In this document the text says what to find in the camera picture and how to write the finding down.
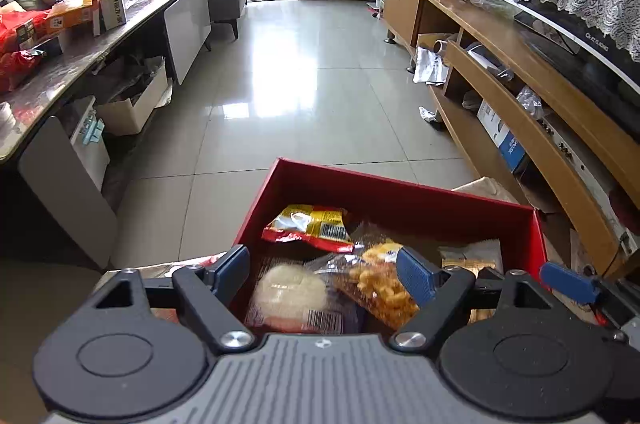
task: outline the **black circular mount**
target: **black circular mount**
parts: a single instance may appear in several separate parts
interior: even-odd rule
[[[60,327],[40,348],[33,378],[47,407],[90,420],[129,420],[174,403],[202,378],[202,342],[150,313],[118,318],[92,311]]]
[[[602,399],[612,378],[600,337],[544,309],[503,309],[460,328],[444,343],[439,365],[467,400],[521,420],[578,415]]]

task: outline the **wooden tv stand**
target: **wooden tv stand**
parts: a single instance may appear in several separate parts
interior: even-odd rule
[[[640,252],[628,260],[618,253],[618,239],[599,205],[565,154],[543,127],[516,101],[500,81],[463,49],[481,42],[546,102],[584,141],[640,207],[640,145],[587,96],[531,51],[519,28],[505,18],[462,0],[385,0],[384,21],[392,37],[415,55],[423,33],[458,34],[445,59],[452,67],[444,86],[430,86],[438,114],[473,172],[495,178],[521,203],[526,197],[489,135],[471,112],[462,108],[462,94],[474,88],[511,128],[530,159],[558,198],[580,235],[596,270],[619,277],[640,265]]]

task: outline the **marble countertop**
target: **marble countertop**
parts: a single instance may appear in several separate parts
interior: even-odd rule
[[[44,61],[18,90],[1,94],[0,103],[9,103],[12,117],[0,126],[0,163],[12,156],[38,120],[84,72],[145,20],[173,1],[133,0],[127,9],[126,24],[96,38],[87,35],[73,40],[64,54]]]

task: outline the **red box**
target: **red box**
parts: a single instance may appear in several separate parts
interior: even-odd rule
[[[264,226],[287,205],[305,203],[345,208],[380,227],[438,241],[500,239],[505,271],[524,269],[535,279],[546,261],[540,220],[532,207],[277,159],[236,236],[236,244],[249,248],[252,264],[273,245],[261,238]],[[239,295],[234,308],[240,309],[247,295]]]

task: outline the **red plastic bag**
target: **red plastic bag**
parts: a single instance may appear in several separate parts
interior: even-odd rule
[[[0,92],[16,90],[44,56],[41,50],[19,50],[0,56]]]
[[[0,14],[0,54],[14,52],[18,49],[16,45],[16,27],[20,27],[28,20],[33,21],[33,28],[36,31],[36,39],[46,34],[47,11],[9,11]]]

